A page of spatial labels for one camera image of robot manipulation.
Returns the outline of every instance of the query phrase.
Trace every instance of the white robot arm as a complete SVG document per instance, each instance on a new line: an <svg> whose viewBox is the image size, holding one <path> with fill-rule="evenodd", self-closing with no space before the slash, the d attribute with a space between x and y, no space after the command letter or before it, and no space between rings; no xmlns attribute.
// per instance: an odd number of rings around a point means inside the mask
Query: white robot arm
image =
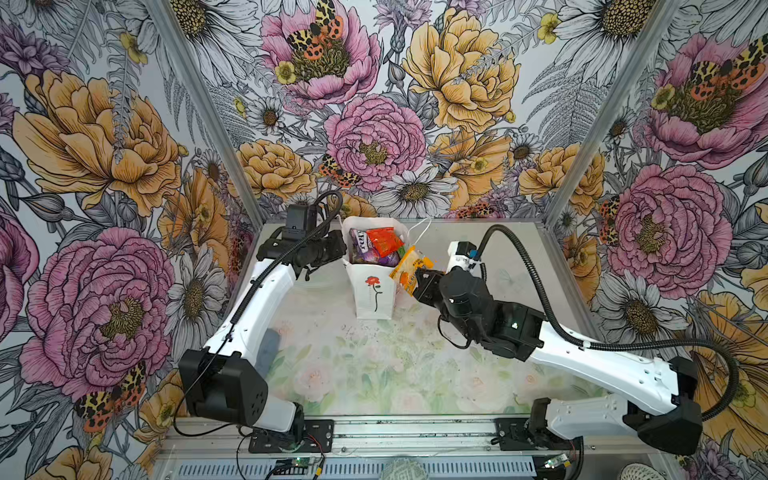
<svg viewBox="0 0 768 480"><path fill-rule="evenodd" d="M554 314L493 300L477 272L487 237L501 228L505 227L489 229L479 249L469 242L452 242L447 271L419 270L414 297L437 308L439 321L453 324L467 339L467 346L477 342L500 356L563 369L612 392L572 402L537 400L526 426L528 440L536 444L552 435L560 439L636 435L666 452L693 453L702 431L702 414L693 401L697 379L690 360L665 362L625 351L597 349L604 344L570 329L558 332L563 328ZM259 258L264 260L251 273L252 288L238 297L238 307L203 350L185 353L179 368L184 385L189 385L187 407L194 415L286 432L299 441L304 435L300 406L269 396L266 382L254 369L264 333L300 271L295 261L285 259L272 266L269 257L276 258L279 251L286 249L282 241L272 238L261 246ZM330 250L336 250L325 260L343 255L343 251L339 254L339 243L343 247L340 234L334 234ZM322 262L315 260L313 266L318 264ZM214 367L206 372L211 362Z"/></svg>

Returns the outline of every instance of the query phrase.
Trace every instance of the red candy wrapper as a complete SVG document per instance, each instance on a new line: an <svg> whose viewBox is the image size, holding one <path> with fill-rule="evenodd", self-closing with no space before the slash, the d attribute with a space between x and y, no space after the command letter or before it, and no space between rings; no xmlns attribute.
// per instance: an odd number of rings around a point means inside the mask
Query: red candy wrapper
<svg viewBox="0 0 768 480"><path fill-rule="evenodd" d="M403 246L402 240L392 227L374 228L366 233L381 257L386 257Z"/></svg>

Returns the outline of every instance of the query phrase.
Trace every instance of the pink peony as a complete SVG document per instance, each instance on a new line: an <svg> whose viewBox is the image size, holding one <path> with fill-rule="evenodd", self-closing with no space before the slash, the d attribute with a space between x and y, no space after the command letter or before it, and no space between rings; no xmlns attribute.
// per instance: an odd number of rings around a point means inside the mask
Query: pink peony
<svg viewBox="0 0 768 480"><path fill-rule="evenodd" d="M730 249L733 233L722 213L723 194L710 175L693 165L644 167L619 197L611 268L656 284L664 298L696 293Z"/></svg>
<svg viewBox="0 0 768 480"><path fill-rule="evenodd" d="M77 399L111 391L136 365L160 368L174 269L163 250L129 228L54 253L29 289L35 333L21 355L22 378L61 387Z"/></svg>
<svg viewBox="0 0 768 480"><path fill-rule="evenodd" d="M325 58L321 58L313 61L314 68L306 73L301 72L301 64L310 61L304 60L299 53L296 54L297 61L286 38L296 31L310 29L310 24L315 21L315 7L308 14L296 10L293 16L281 12L279 16L270 15L262 20L262 49L266 52L262 57L264 64L269 68L281 66L288 68L288 71L293 69L295 75L286 76L281 83L286 84L291 97L302 108L323 108L328 104L344 103L358 93L370 91L379 74L382 52L377 35L368 36L354 8L347 12L339 0L334 0L333 4L336 14L344 22L341 42L335 47L336 60L326 62ZM318 76L323 69L329 73Z"/></svg>
<svg viewBox="0 0 768 480"><path fill-rule="evenodd" d="M355 98L325 126L328 154L362 178L357 186L363 190L379 190L383 180L418 170L426 156L419 116L380 95Z"/></svg>
<svg viewBox="0 0 768 480"><path fill-rule="evenodd" d="M718 44L714 37L696 34L667 63L667 70L656 77L649 118L634 129L638 143L680 162L717 169L751 151L768 134L768 74L745 90L722 87L705 101L691 96L690 73L696 62L722 65L747 47L732 47L731 41Z"/></svg>
<svg viewBox="0 0 768 480"><path fill-rule="evenodd" d="M39 262L33 239L14 217L0 211L0 341L16 324L24 305L24 284Z"/></svg>

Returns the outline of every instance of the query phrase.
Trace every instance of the white paper bag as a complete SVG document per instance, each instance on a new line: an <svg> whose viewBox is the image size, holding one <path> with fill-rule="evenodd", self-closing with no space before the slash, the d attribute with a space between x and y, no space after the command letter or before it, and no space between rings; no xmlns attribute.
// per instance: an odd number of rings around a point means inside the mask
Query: white paper bag
<svg viewBox="0 0 768 480"><path fill-rule="evenodd" d="M349 229L371 230L372 228L394 227L400 240L409 247L408 229L399 221L392 218L347 217L341 224L347 255L354 248ZM391 319L395 309L395 294L397 283L389 278L394 270L390 266L365 265L350 263L348 258L342 258L352 290L355 294L355 310L358 319Z"/></svg>

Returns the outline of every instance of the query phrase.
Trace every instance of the snack package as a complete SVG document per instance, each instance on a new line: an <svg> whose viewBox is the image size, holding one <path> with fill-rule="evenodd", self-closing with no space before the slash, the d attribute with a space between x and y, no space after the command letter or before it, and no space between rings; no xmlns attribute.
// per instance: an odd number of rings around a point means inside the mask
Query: snack package
<svg viewBox="0 0 768 480"><path fill-rule="evenodd" d="M350 228L349 236L352 237L353 245L353 248L349 251L350 263L395 266L400 262L400 254L398 252L392 252L385 257L381 257L364 230Z"/></svg>
<svg viewBox="0 0 768 480"><path fill-rule="evenodd" d="M419 252L416 247L411 247L403 255L392 273L389 274L389 277L402 285L410 296L413 296L413 290L416 290L416 269L434 266L435 263Z"/></svg>
<svg viewBox="0 0 768 480"><path fill-rule="evenodd" d="M366 234L381 257L386 257L403 246L393 227L373 228L367 230Z"/></svg>

